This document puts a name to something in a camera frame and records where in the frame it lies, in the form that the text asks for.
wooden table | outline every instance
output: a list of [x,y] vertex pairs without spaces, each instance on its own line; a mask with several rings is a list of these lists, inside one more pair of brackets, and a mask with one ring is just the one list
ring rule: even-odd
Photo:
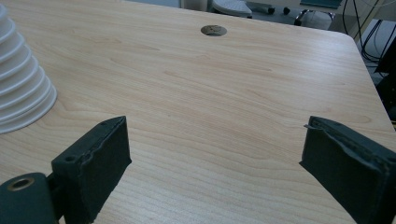
[[[50,174],[126,115],[133,163],[95,223],[353,223],[299,165],[303,125],[334,119],[396,149],[349,36],[131,2],[3,2],[59,96],[0,135],[0,182]],[[209,24],[228,33],[201,34]]]

